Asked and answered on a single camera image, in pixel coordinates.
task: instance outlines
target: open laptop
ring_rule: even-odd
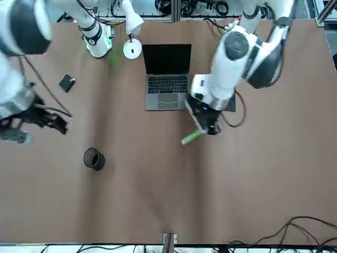
[[[191,44],[143,45],[145,109],[184,110],[189,91]]]

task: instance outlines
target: desk lamp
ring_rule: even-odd
[[[130,0],[123,0],[122,8],[126,19],[126,34],[129,37],[129,40],[124,44],[123,53],[129,60],[134,60],[140,56],[142,44],[139,40],[132,38],[132,35],[137,35],[141,32],[141,25],[144,21],[137,13],[135,13]]]

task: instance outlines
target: marker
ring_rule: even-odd
[[[185,144],[193,141],[194,139],[196,139],[200,135],[201,135],[201,132],[199,131],[199,129],[197,129],[195,132],[191,133],[190,135],[188,135],[184,139],[182,139],[181,144],[185,145]]]

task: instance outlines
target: black cup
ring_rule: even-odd
[[[96,171],[103,169],[105,164],[105,158],[97,149],[89,148],[84,153],[84,164],[88,168],[92,168]]]

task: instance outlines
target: table surface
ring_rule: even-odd
[[[270,27],[262,22],[259,36]],[[30,147],[0,143],[1,242],[158,244],[173,232],[181,244],[253,243],[293,216],[337,223],[337,76],[314,20],[294,21],[276,85],[240,83],[242,127],[222,123],[222,134],[185,147],[181,138],[195,130],[187,112],[144,110],[143,55],[123,57],[124,25],[102,59],[90,56],[75,24],[53,31],[48,52],[29,58],[74,117],[66,136],[28,125]],[[145,22],[137,38],[191,43],[190,74],[210,72],[217,37],[205,22]],[[58,87],[65,74],[77,79],[68,94]],[[37,81],[27,66],[26,75]],[[57,106],[38,82],[37,90]],[[239,120],[241,109],[237,102],[228,118]],[[89,147],[105,155],[103,171],[83,165]],[[319,240],[334,236],[315,221],[297,223]],[[285,243],[308,244],[294,228]]]

